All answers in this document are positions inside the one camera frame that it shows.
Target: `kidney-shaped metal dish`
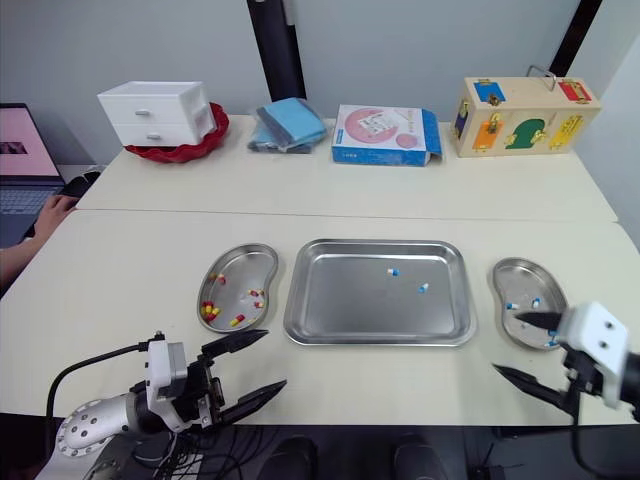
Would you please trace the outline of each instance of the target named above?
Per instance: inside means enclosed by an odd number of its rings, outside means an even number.
[[[278,255],[267,245],[241,245],[222,254],[200,286],[200,323],[219,333],[256,325],[267,314],[269,285],[277,268]]]
[[[565,311],[567,299],[549,272],[524,258],[505,258],[493,268],[493,283],[500,296],[502,326],[511,338],[538,350],[559,347],[547,330],[515,318],[534,310]]]
[[[471,309],[453,245],[315,240],[298,253],[284,323],[307,345],[457,346],[475,331]]]

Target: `blue and white box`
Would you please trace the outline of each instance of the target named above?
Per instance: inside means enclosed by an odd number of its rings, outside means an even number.
[[[331,146],[337,163],[425,166],[442,155],[438,122],[420,108],[340,105]]]

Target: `laptop screen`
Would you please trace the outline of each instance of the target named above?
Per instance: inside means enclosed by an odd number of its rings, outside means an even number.
[[[58,176],[24,106],[0,108],[0,176]]]

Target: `metal handle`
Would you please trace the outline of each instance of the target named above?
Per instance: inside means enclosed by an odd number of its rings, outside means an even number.
[[[550,72],[549,70],[545,70],[538,65],[529,65],[529,70],[527,70],[527,77],[531,74],[531,70],[534,69],[544,74],[545,77],[551,77],[553,79],[553,83],[551,83],[551,88],[549,89],[551,92],[553,92],[553,89],[556,88],[556,83],[558,83],[558,77],[556,77],[556,74]]]

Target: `person's arm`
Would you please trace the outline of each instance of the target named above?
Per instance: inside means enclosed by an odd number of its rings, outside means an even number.
[[[34,237],[0,252],[0,291],[20,275],[58,225],[75,210],[77,202],[77,198],[64,195],[49,197],[36,220]]]

